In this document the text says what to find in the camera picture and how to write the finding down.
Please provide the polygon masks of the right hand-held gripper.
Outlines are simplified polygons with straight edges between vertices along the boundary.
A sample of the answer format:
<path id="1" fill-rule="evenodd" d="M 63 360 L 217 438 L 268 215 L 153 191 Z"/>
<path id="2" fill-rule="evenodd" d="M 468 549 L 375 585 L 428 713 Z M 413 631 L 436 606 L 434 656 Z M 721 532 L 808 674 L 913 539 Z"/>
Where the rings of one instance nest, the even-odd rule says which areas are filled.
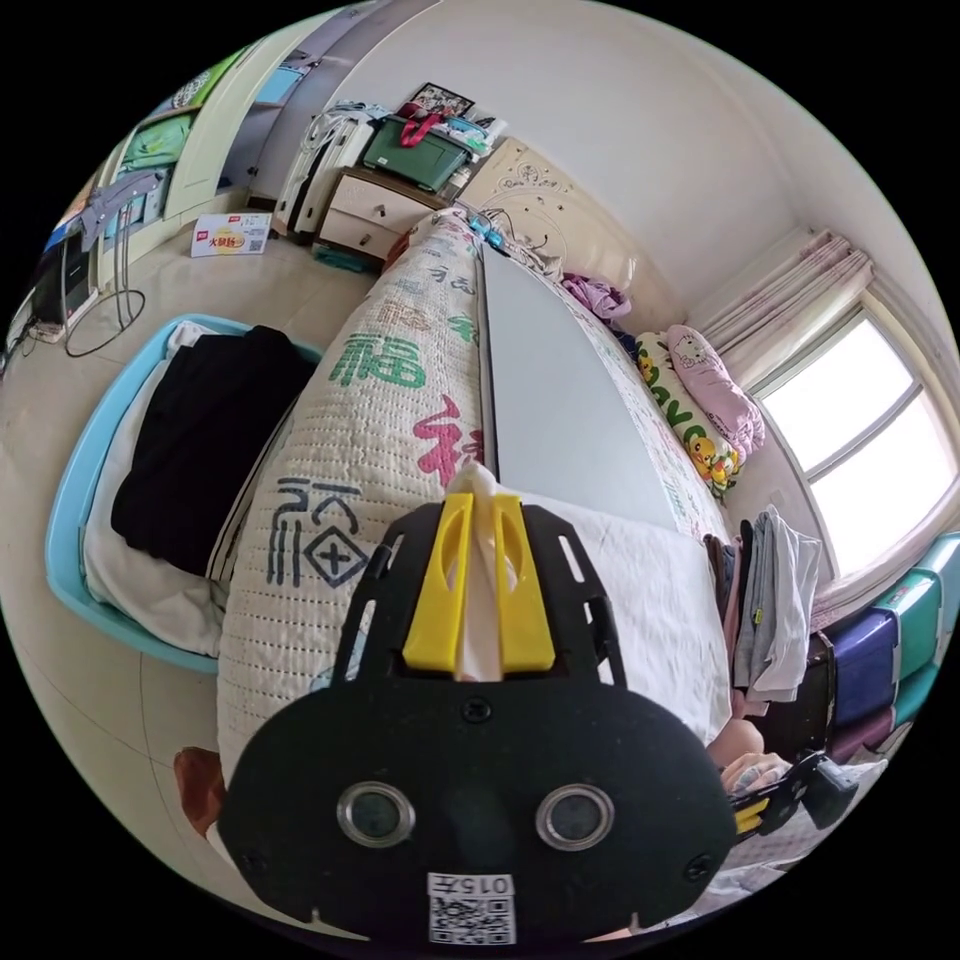
<path id="1" fill-rule="evenodd" d="M 738 835 L 772 834 L 800 811 L 818 830 L 835 826 L 848 812 L 857 785 L 823 752 L 808 752 L 775 784 L 738 796 Z"/>

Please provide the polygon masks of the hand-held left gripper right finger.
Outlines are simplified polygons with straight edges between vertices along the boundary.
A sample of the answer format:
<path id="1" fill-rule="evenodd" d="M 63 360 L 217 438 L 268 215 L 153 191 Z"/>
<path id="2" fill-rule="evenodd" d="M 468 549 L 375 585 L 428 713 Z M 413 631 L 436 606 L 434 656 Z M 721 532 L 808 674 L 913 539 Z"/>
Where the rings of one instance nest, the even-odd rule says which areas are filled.
<path id="1" fill-rule="evenodd" d="M 545 673 L 555 662 L 536 560 L 519 497 L 494 497 L 495 598 L 505 676 Z"/>

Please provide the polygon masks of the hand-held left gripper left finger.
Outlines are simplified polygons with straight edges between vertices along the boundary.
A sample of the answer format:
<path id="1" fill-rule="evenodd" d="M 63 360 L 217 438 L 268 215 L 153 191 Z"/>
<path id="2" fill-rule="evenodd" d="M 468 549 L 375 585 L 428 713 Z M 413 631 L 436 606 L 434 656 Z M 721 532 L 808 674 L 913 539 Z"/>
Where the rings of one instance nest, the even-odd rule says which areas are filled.
<path id="1" fill-rule="evenodd" d="M 466 621 L 474 496 L 429 505 L 426 565 L 403 647 L 412 670 L 456 670 Z"/>

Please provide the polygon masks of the person's right hand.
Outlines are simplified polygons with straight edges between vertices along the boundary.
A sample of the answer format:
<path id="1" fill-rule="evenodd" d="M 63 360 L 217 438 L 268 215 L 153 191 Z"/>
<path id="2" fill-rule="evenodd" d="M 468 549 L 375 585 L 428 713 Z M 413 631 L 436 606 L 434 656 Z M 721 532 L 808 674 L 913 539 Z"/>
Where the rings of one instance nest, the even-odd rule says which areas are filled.
<path id="1" fill-rule="evenodd" d="M 756 792 L 778 782 L 790 768 L 776 753 L 750 752 L 723 768 L 722 785 L 730 796 Z"/>

